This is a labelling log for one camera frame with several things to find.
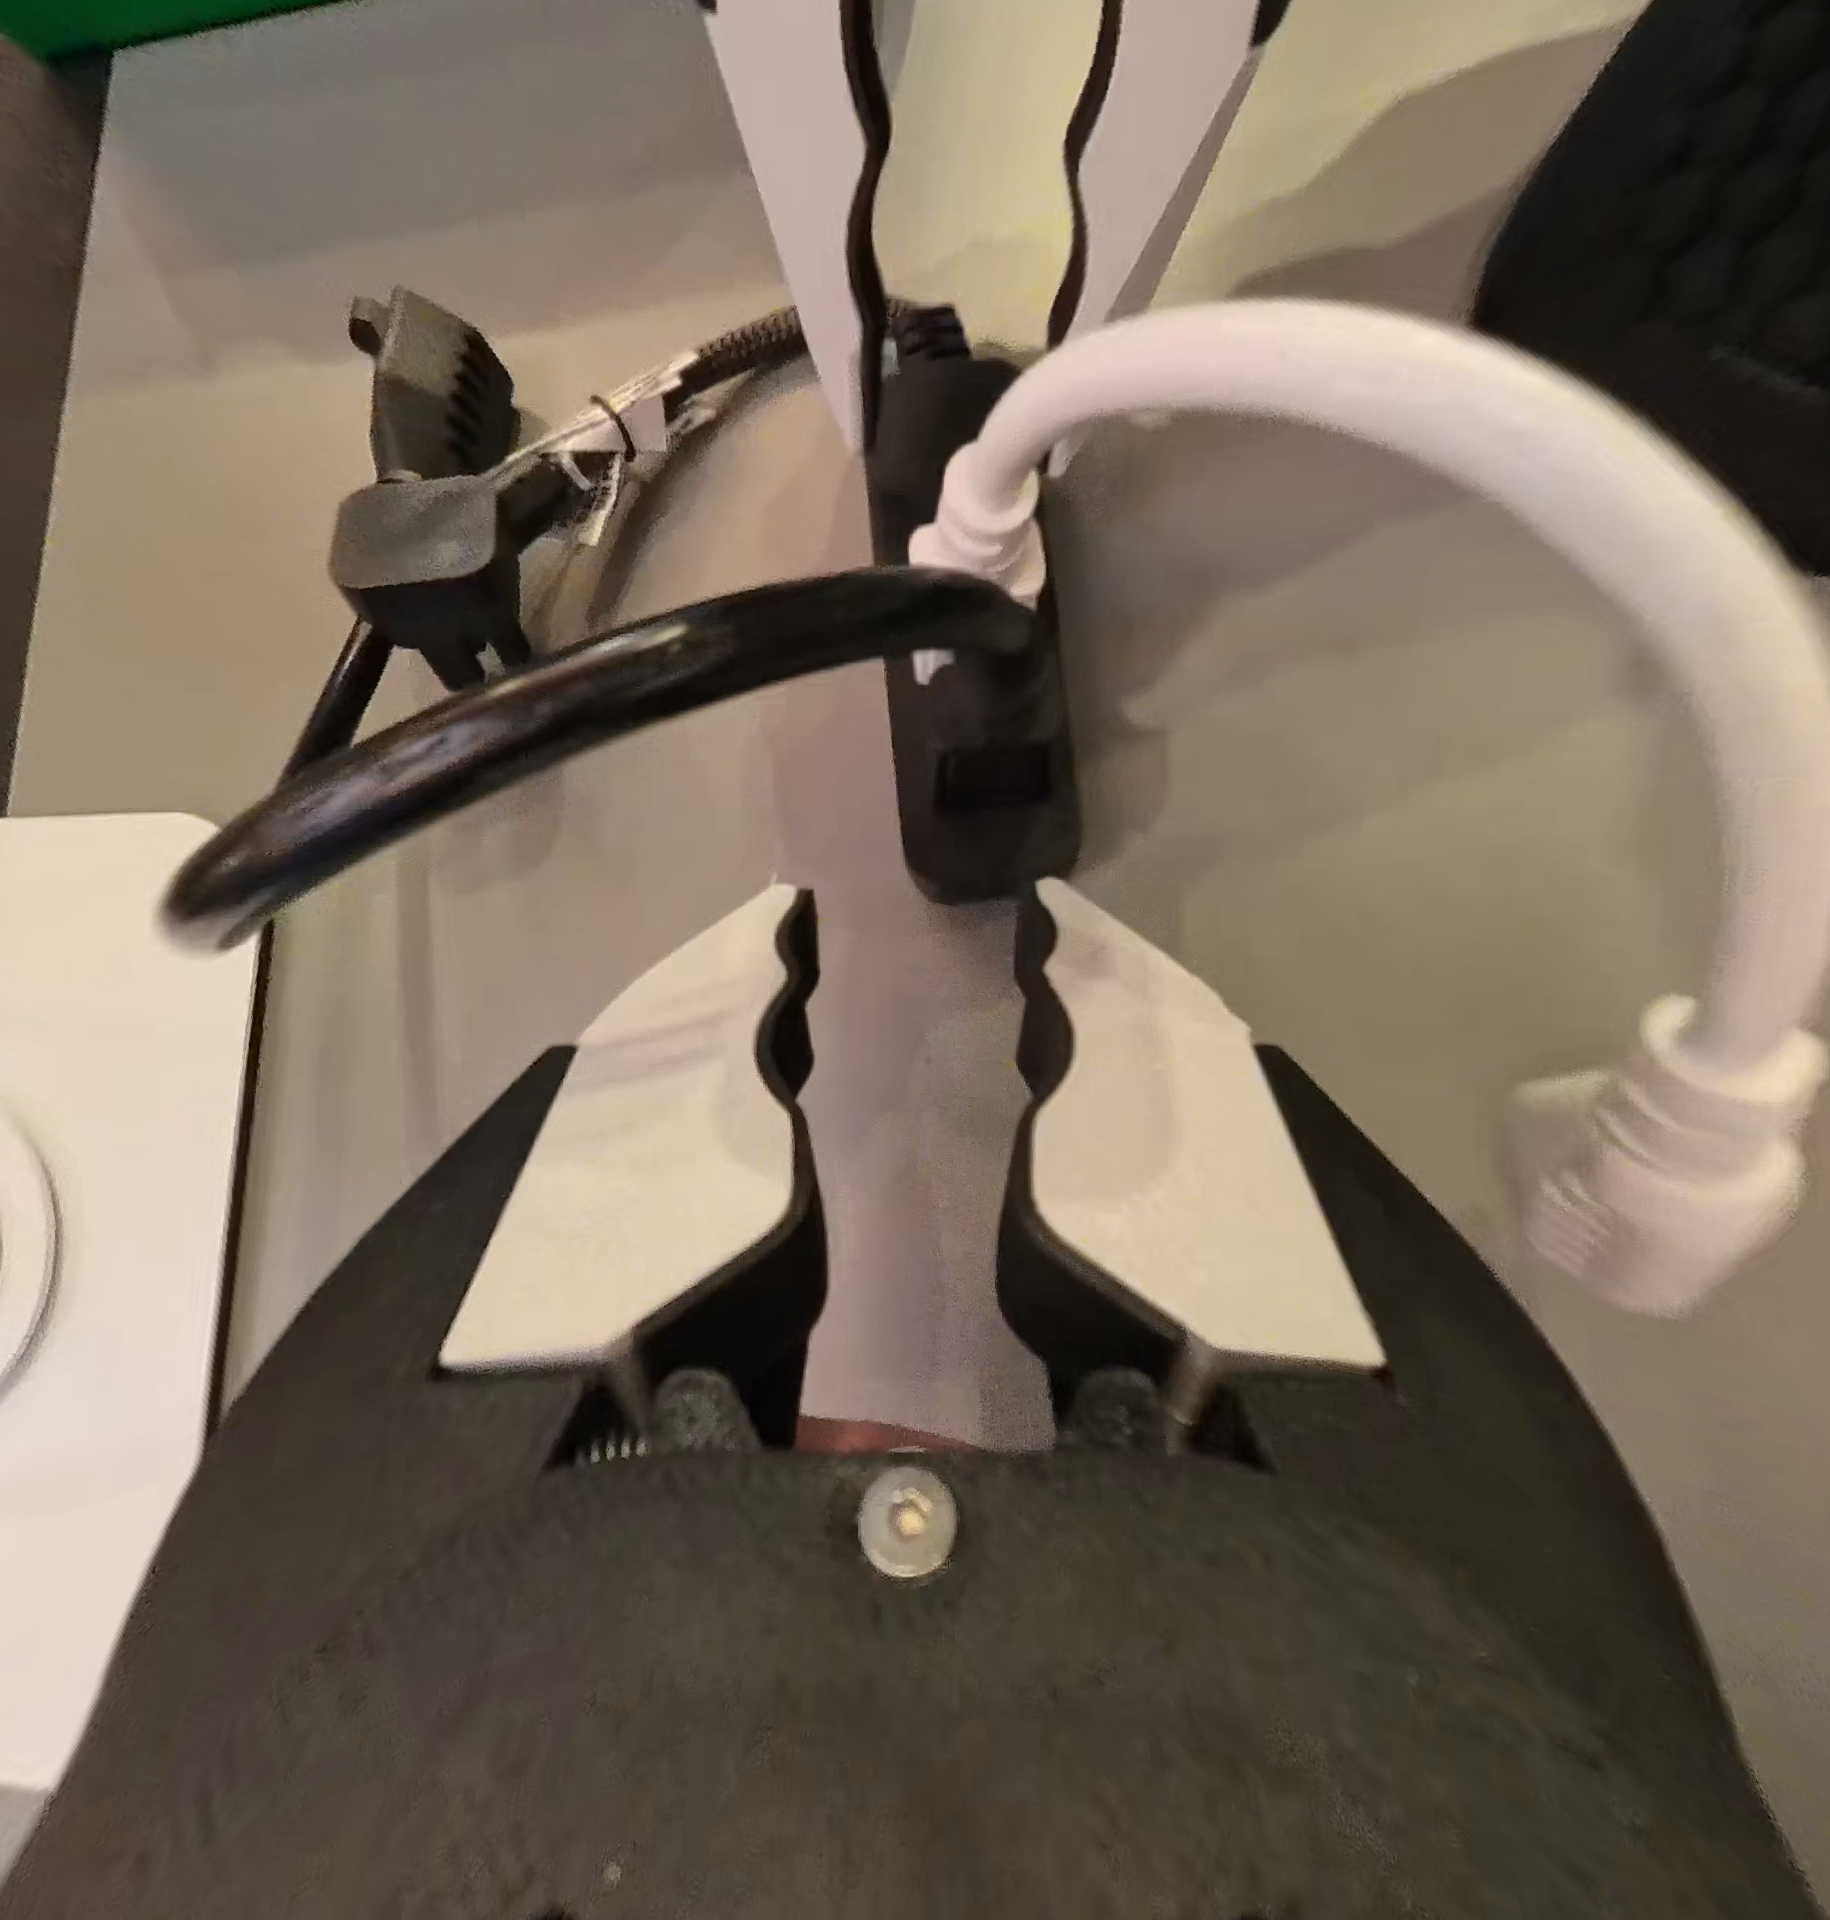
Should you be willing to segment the white power plug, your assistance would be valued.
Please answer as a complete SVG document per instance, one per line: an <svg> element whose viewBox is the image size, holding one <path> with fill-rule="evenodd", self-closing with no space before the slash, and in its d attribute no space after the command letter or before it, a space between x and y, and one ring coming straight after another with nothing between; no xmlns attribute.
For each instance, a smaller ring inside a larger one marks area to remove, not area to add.
<svg viewBox="0 0 1830 1920"><path fill-rule="evenodd" d="M980 439L967 443L946 468L930 521L912 534L907 564L960 573L1038 609L1048 587L1040 496L1036 466L1009 472Z"/></svg>

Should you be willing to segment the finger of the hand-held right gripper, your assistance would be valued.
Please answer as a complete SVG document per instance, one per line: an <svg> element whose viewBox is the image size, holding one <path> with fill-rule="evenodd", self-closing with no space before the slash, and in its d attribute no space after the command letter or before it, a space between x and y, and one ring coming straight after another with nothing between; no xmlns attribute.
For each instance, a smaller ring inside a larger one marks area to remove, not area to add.
<svg viewBox="0 0 1830 1920"><path fill-rule="evenodd" d="M875 203L892 112L870 2L711 2L710 43L824 396L872 443L887 333Z"/></svg>
<svg viewBox="0 0 1830 1920"><path fill-rule="evenodd" d="M1063 141L1072 251L1057 341L1152 304L1257 71L1253 2L1102 7Z"/></svg>

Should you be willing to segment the green plastic bin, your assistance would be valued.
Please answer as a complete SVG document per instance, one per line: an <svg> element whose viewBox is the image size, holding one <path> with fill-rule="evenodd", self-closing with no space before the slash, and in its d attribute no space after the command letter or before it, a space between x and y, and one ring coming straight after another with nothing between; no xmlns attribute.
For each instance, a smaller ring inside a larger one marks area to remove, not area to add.
<svg viewBox="0 0 1830 1920"><path fill-rule="evenodd" d="M43 62L251 26L326 2L0 2L0 34Z"/></svg>

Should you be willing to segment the black flat strip plug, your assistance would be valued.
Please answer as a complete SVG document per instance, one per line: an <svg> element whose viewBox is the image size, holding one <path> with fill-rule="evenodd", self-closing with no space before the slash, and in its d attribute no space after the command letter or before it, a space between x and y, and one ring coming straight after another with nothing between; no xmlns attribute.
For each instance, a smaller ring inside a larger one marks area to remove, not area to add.
<svg viewBox="0 0 1830 1920"><path fill-rule="evenodd" d="M524 542L480 476L375 482L334 517L329 577L389 645L418 653L449 690L486 678L482 659L533 659L521 618Z"/></svg>

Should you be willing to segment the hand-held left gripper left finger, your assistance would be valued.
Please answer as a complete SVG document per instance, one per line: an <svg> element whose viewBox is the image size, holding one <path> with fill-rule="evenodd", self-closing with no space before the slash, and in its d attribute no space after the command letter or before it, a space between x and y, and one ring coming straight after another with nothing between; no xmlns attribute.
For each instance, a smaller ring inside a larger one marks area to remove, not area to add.
<svg viewBox="0 0 1830 1920"><path fill-rule="evenodd" d="M798 1440L829 1244L801 1094L814 896L769 886L574 1042L439 1349L456 1381L593 1381L637 1432L679 1374Z"/></svg>

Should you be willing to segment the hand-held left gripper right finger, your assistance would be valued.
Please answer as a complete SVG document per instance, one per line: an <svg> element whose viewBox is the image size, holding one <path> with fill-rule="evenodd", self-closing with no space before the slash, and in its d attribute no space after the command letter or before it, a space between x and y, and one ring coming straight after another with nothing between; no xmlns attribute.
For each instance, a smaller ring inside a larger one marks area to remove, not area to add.
<svg viewBox="0 0 1830 1920"><path fill-rule="evenodd" d="M1387 1397L1387 1353L1251 1027L1083 896L1019 914L1025 1108L998 1312L1061 1444L1253 1449L1261 1382Z"/></svg>

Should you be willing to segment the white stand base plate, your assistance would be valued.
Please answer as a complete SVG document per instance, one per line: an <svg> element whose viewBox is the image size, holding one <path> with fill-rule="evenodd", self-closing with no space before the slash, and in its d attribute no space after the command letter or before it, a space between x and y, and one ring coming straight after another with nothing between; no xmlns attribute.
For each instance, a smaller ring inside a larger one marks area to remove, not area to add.
<svg viewBox="0 0 1830 1920"><path fill-rule="evenodd" d="M256 948L184 814L0 820L0 1788L59 1785L218 1404Z"/></svg>

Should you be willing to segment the white cord connector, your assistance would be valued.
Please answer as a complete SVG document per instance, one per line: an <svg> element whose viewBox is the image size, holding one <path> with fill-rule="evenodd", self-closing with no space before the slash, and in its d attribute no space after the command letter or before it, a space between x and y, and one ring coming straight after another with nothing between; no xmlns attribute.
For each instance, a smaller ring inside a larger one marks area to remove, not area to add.
<svg viewBox="0 0 1830 1920"><path fill-rule="evenodd" d="M1692 1314L1791 1223L1830 1073L1800 1028L1745 1067L1706 1065L1695 1014L1656 998L1619 1067L1529 1081L1502 1116L1526 1252L1649 1319Z"/></svg>

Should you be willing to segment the black power strip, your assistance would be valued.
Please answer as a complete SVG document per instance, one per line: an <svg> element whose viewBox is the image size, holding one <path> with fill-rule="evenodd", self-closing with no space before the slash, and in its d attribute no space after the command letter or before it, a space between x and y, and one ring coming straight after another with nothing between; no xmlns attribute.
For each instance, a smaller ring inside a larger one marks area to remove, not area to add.
<svg viewBox="0 0 1830 1920"><path fill-rule="evenodd" d="M904 333L896 364L878 386L872 445L867 455L870 538L877 564L903 564L912 534L930 521L950 457L976 438L1021 370L944 336L918 346ZM1040 606L1054 605L1046 587ZM1072 873L1078 831L994 827L991 838L903 838L903 860L918 887L944 905L1007 900L1041 876Z"/></svg>

